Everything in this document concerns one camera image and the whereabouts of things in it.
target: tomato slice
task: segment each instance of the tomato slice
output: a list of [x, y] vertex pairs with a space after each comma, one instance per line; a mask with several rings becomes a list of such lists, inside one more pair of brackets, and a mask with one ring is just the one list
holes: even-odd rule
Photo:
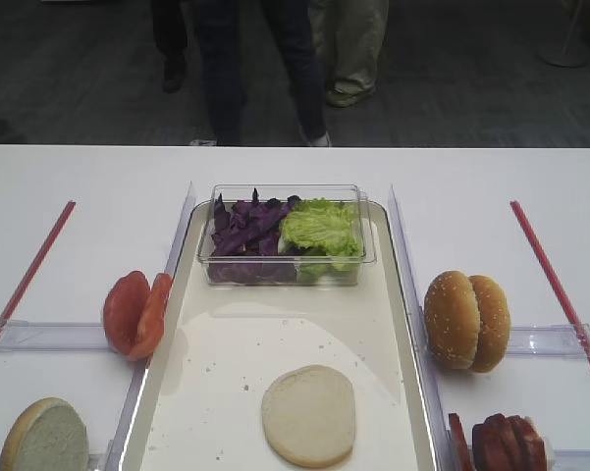
[[134, 345], [149, 294], [148, 280], [139, 271], [122, 277], [107, 294], [102, 314], [105, 336], [123, 355], [128, 355]]
[[457, 414], [449, 414], [448, 419], [450, 422], [450, 429], [452, 430], [452, 440], [456, 446], [456, 453], [458, 461], [460, 462], [461, 471], [473, 471], [473, 465], [471, 464], [471, 455], [469, 454], [469, 448], [467, 447], [467, 441], [464, 438], [464, 431], [462, 430], [462, 424], [460, 423], [460, 417]]
[[137, 324], [135, 344], [127, 358], [139, 360], [149, 356], [164, 337], [164, 313], [168, 304], [168, 295], [173, 279], [166, 273], [160, 273], [153, 282], [153, 289], [146, 300], [146, 305]]

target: white tray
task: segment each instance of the white tray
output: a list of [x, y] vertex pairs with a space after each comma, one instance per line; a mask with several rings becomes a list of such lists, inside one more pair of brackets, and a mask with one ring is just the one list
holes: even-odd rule
[[191, 217], [123, 469], [297, 469], [267, 444], [260, 402], [310, 363], [342, 371], [356, 394], [353, 454], [331, 469], [434, 469], [384, 209], [371, 203], [379, 256], [352, 288], [209, 286], [195, 257], [206, 210]]

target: bun top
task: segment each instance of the bun top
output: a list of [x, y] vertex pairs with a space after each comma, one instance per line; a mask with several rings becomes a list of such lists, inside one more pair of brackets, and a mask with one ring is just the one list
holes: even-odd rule
[[504, 291], [489, 277], [442, 273], [427, 290], [424, 317], [430, 350], [446, 368], [487, 373], [506, 354], [509, 308]]
[[510, 314], [507, 297], [489, 277], [469, 277], [480, 311], [478, 349], [471, 365], [476, 373], [488, 373], [504, 358], [509, 345]]
[[480, 332], [478, 302], [469, 278], [458, 271], [436, 277], [425, 295], [424, 315], [430, 349], [441, 365], [469, 368]]

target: ham slice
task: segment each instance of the ham slice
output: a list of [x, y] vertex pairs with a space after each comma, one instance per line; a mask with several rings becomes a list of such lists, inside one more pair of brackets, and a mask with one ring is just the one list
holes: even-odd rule
[[534, 427], [518, 415], [512, 415], [507, 421], [512, 426], [514, 436], [521, 450], [523, 471], [548, 471], [545, 446]]
[[504, 446], [504, 452], [509, 458], [509, 463], [510, 466], [512, 466], [512, 469], [519, 471], [523, 470], [521, 449], [519, 448], [517, 439], [514, 436], [512, 425], [504, 416], [504, 414], [492, 415], [491, 417], [487, 417], [487, 420], [484, 422], [486, 424], [492, 424], [498, 429], [498, 432], [500, 433], [500, 440], [502, 440], [502, 445]]
[[498, 428], [494, 424], [474, 425], [472, 444], [476, 471], [517, 471], [510, 466]]

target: green lettuce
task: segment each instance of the green lettuce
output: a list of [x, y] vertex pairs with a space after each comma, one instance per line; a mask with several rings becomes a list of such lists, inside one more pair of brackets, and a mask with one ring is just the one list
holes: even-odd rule
[[[357, 213], [352, 205], [313, 199], [300, 201], [281, 224], [283, 243], [307, 249], [306, 256], [352, 257], [362, 254], [362, 244], [353, 234]], [[300, 282], [312, 283], [328, 271], [357, 268], [339, 260], [332, 264], [308, 263], [298, 270]]]

